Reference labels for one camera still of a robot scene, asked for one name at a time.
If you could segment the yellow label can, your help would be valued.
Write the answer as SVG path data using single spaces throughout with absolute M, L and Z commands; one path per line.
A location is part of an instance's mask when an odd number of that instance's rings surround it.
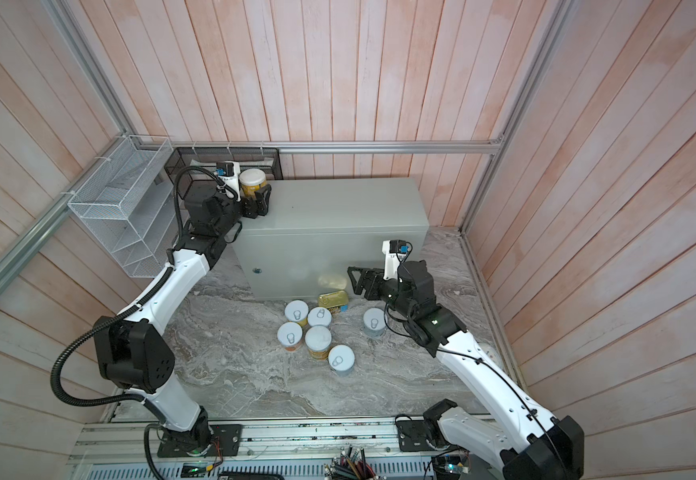
M 268 185 L 267 175 L 258 168 L 246 169 L 239 175 L 239 184 L 242 197 L 253 199 L 257 191 Z

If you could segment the orange green label can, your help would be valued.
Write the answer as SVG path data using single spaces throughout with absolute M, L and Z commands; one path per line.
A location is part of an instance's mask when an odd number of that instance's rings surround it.
M 312 358 L 325 360 L 332 345 L 331 331 L 325 326 L 310 327 L 305 335 L 305 344 Z

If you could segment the white lid can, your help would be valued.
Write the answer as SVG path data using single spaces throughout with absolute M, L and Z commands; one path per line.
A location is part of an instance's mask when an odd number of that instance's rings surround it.
M 377 307 L 367 309 L 363 314 L 362 331 L 369 338 L 381 338 L 386 332 L 384 311 Z
M 286 322 L 279 327 L 277 339 L 286 351 L 295 351 L 302 344 L 303 328 L 296 322 Z
M 284 310 L 285 318 L 288 322 L 296 323 L 301 327 L 305 327 L 308 324 L 308 314 L 310 308 L 308 304 L 303 300 L 292 300 L 286 306 Z
M 330 368 L 338 376 L 346 376 L 353 371 L 356 356 L 349 346 L 336 345 L 330 350 L 327 360 Z
M 325 307 L 315 307 L 308 313 L 307 323 L 310 327 L 329 327 L 332 323 L 332 313 Z

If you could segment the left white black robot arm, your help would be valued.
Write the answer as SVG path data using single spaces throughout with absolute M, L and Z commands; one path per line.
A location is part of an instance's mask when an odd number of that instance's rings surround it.
M 239 237 L 241 221 L 268 213 L 271 193 L 272 187 L 265 185 L 250 197 L 233 198 L 215 184 L 190 186 L 184 197 L 187 213 L 175 213 L 178 236 L 167 249 L 159 277 L 116 318 L 95 323 L 101 376 L 144 404 L 168 430 L 194 430 L 202 408 L 174 374 L 175 355 L 164 331 L 193 286 Z

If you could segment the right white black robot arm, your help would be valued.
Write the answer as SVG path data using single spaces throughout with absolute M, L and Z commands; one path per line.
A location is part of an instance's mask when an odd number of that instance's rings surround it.
M 437 301 L 424 261 L 403 262 L 391 275 L 360 267 L 347 273 L 354 293 L 400 314 L 407 336 L 454 372 L 494 420 L 442 400 L 424 414 L 431 444 L 461 447 L 506 479 L 583 476 L 582 427 L 570 416 L 555 416 L 502 372 L 465 323 Z

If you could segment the gold rectangular sardine tin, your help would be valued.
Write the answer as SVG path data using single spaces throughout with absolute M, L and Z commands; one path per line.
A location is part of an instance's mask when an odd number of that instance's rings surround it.
M 346 311 L 349 302 L 349 296 L 344 290 L 325 293 L 318 297 L 318 306 L 329 310 L 332 314 Z

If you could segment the grey metal cabinet box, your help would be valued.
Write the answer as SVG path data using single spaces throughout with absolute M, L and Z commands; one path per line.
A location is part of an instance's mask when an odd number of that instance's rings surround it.
M 382 244 L 407 240 L 420 256 L 429 221 L 410 178 L 271 182 L 267 215 L 246 219 L 232 244 L 258 300 L 350 292 L 350 267 L 384 266 Z

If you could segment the black mesh basket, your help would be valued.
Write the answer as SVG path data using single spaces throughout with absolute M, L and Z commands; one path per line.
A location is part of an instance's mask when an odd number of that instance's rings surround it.
M 269 180 L 282 180 L 283 171 L 277 149 L 267 147 L 178 147 L 167 160 L 164 170 L 172 182 L 179 170 L 199 166 L 219 175 L 226 163 L 236 162 L 240 170 L 257 168 Z

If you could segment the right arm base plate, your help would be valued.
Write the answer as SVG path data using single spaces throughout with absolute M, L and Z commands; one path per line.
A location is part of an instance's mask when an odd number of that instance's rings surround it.
M 421 419 L 413 419 L 411 415 L 404 413 L 397 414 L 393 423 L 400 450 L 403 452 L 461 450 L 460 445 L 452 444 L 445 439 L 438 426 L 441 416 L 457 406 L 456 402 L 444 399 L 428 408 Z

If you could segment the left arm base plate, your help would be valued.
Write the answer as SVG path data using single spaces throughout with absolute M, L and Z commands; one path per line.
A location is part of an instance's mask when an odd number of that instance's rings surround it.
M 167 430 L 160 441 L 159 458 L 233 457 L 238 454 L 242 439 L 241 424 L 202 425 L 186 432 Z

